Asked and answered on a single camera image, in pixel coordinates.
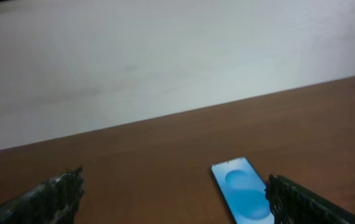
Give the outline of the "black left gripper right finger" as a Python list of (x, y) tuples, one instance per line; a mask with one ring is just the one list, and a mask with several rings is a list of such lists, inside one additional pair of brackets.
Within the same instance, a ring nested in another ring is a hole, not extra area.
[(355, 214), (282, 175), (265, 185), (274, 224), (355, 224)]

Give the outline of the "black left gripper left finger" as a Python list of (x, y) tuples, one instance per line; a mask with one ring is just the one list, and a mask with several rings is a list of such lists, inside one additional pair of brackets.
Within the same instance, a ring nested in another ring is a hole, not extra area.
[(0, 205), (0, 224), (70, 224), (85, 191), (81, 166)]

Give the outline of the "blue Galaxy smartphone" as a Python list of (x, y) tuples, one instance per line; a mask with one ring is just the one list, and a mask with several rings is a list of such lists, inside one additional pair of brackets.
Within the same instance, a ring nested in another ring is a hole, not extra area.
[(213, 164), (213, 176), (236, 224), (273, 224), (265, 183), (246, 157)]

